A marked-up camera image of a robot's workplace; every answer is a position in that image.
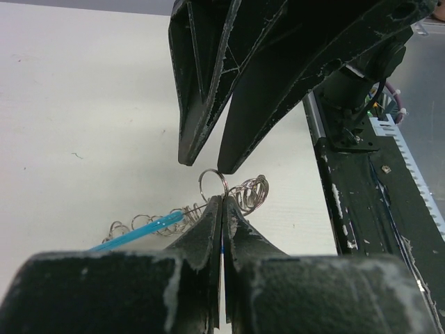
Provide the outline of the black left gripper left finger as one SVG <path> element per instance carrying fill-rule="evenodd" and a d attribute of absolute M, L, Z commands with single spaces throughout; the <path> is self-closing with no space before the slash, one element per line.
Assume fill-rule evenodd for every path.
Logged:
<path fill-rule="evenodd" d="M 163 250 L 39 253 L 13 278 L 2 333 L 212 333 L 222 198 Z"/>

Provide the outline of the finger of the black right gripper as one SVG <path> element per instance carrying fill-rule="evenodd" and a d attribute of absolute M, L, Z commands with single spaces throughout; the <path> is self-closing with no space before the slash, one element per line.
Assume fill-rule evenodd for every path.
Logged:
<path fill-rule="evenodd" d="M 179 102 L 179 163 L 191 166 L 288 1 L 175 1 L 168 27 Z"/>
<path fill-rule="evenodd" d="M 343 145 L 401 63 L 412 25 L 435 1 L 288 1 L 285 16 L 236 85 L 218 170 L 235 173 L 268 132 L 310 92 L 321 95 L 328 134 Z"/>

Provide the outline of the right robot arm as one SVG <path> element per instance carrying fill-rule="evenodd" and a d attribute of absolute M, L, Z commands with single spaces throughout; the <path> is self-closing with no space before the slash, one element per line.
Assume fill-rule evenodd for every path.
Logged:
<path fill-rule="evenodd" d="M 222 112 L 217 168 L 235 173 L 305 95 L 364 115 L 435 1 L 176 1 L 168 27 L 179 163 L 191 166 Z"/>

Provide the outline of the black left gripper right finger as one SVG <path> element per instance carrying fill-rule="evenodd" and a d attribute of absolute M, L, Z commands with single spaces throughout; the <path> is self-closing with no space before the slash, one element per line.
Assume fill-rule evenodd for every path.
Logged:
<path fill-rule="evenodd" d="M 290 256 L 222 202 L 226 319 L 234 333 L 436 333 L 396 257 Z"/>

